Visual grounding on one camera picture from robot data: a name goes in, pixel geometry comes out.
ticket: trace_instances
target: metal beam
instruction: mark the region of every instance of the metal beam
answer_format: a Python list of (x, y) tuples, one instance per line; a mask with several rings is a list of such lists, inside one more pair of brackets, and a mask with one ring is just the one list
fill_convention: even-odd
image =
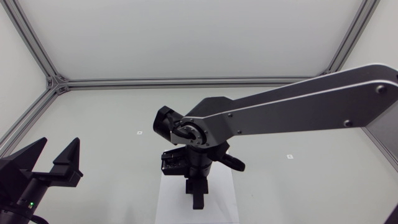
[(328, 68), (321, 74), (328, 74), (340, 70), (346, 62), (349, 54), (354, 49), (359, 37), (368, 24), (374, 10), (380, 0), (363, 0), (354, 20), (352, 21), (343, 41), (341, 42), (335, 56), (330, 62)]
[(70, 90), (116, 90), (128, 88), (203, 88), (242, 86), (282, 86), (312, 77), (228, 77), (228, 78), (153, 78), (70, 80), (65, 85)]
[(47, 88), (53, 87), (55, 82), (59, 82), (61, 76), (58, 74), (42, 44), (37, 38), (32, 26), (29, 24), (21, 5), (17, 0), (0, 1), (22, 40), (25, 42), (33, 58), (35, 58), (37, 64), (39, 64), (39, 67), (42, 69), (45, 77), (47, 78)]
[(0, 158), (8, 156), (18, 145), (33, 124), (57, 98), (55, 89), (46, 90), (28, 108), (27, 111), (12, 125), (8, 132), (0, 139)]

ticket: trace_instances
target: white paper sheet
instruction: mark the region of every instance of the white paper sheet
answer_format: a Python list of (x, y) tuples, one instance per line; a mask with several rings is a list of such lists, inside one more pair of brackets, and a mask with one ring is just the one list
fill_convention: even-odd
[(156, 224), (239, 224), (232, 172), (213, 162), (207, 177), (209, 194), (203, 210), (192, 209), (192, 194), (185, 193), (183, 176), (162, 175), (157, 202)]

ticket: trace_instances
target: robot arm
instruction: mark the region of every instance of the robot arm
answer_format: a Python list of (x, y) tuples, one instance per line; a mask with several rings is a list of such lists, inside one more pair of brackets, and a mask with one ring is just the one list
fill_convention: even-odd
[[(226, 140), (245, 134), (367, 126), (398, 100), (397, 74), (389, 67), (370, 65), (238, 100), (205, 98), (186, 116), (165, 106), (157, 113), (155, 132), (186, 146), (164, 153), (162, 171), (188, 178), (193, 207), (202, 209), (203, 197), (198, 195), (207, 194), (207, 182), (205, 187), (204, 180), (195, 182), (206, 178), (212, 161), (244, 170), (241, 161), (225, 154)], [(196, 197), (195, 186), (202, 186)]]
[(397, 74), (370, 65), (238, 100), (205, 98), (176, 118), (169, 141), (208, 148), (235, 135), (366, 126), (398, 99)]

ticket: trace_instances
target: screw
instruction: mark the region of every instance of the screw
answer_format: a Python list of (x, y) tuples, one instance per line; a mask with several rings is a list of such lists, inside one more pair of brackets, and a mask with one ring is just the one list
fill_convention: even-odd
[(387, 88), (384, 85), (379, 85), (376, 87), (376, 93), (383, 94), (387, 91)]
[(345, 120), (343, 124), (344, 124), (344, 127), (346, 127), (346, 128), (353, 126), (353, 122), (350, 120)]

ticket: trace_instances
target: white floor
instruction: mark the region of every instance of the white floor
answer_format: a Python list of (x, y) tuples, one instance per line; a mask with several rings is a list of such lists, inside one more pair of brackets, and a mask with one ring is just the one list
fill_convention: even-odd
[[(153, 132), (157, 110), (167, 105), (186, 114), (207, 96), (235, 99), (265, 89), (61, 95), (17, 148), (47, 137), (35, 171), (48, 172), (52, 160), (79, 137), (84, 177), (77, 188), (49, 188), (36, 215), (59, 224), (154, 223), (160, 155), (178, 147)], [(382, 223), (398, 203), (398, 173), (361, 129), (240, 136), (228, 142), (229, 153), (246, 163), (244, 172), (233, 171), (241, 223)]]

